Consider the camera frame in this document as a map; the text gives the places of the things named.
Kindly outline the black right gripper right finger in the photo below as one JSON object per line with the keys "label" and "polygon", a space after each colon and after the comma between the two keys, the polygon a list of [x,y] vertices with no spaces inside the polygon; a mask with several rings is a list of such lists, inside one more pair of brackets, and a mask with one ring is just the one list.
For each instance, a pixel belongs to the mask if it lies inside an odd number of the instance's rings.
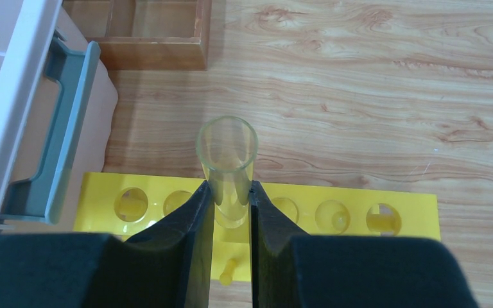
{"label": "black right gripper right finger", "polygon": [[252,183],[254,307],[477,307],[453,254],[414,237],[310,235]]}

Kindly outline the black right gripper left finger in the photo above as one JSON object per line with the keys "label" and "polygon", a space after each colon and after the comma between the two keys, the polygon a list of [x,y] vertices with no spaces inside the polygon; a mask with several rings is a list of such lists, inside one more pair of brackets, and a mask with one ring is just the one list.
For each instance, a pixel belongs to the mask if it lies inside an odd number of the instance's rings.
{"label": "black right gripper left finger", "polygon": [[0,235],[0,307],[207,307],[214,206],[207,182],[126,241]]}

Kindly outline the clear glass test tube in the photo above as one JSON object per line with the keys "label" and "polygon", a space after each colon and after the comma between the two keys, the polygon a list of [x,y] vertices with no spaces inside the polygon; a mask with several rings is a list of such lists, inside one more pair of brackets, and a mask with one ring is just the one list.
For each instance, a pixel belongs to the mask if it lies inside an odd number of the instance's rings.
{"label": "clear glass test tube", "polygon": [[211,188],[216,222],[224,228],[247,220],[258,149],[257,133],[240,117],[217,117],[198,132],[196,154]]}

